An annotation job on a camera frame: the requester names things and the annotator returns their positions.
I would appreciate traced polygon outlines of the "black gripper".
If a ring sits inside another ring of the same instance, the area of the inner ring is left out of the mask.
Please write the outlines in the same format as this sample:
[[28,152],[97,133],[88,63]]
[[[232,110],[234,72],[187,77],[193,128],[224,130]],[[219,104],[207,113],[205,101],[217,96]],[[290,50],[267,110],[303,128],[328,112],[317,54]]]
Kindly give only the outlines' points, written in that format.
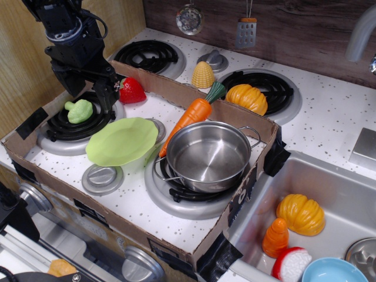
[[77,97],[86,85],[93,88],[103,110],[110,111],[119,100],[119,79],[114,68],[103,57],[105,48],[95,17],[74,17],[71,25],[63,22],[60,29],[46,30],[52,46],[45,53],[52,59],[52,70],[65,90]]

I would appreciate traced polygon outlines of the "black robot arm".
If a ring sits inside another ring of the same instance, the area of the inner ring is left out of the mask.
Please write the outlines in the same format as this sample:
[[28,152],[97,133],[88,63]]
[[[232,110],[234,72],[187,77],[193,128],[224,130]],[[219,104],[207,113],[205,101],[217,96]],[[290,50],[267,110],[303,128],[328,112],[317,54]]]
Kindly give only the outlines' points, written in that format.
[[83,9],[81,1],[24,1],[24,5],[45,28],[51,42],[45,53],[67,92],[76,97],[91,82],[102,109],[111,110],[119,99],[120,81],[103,56],[106,34],[99,30],[100,18]]

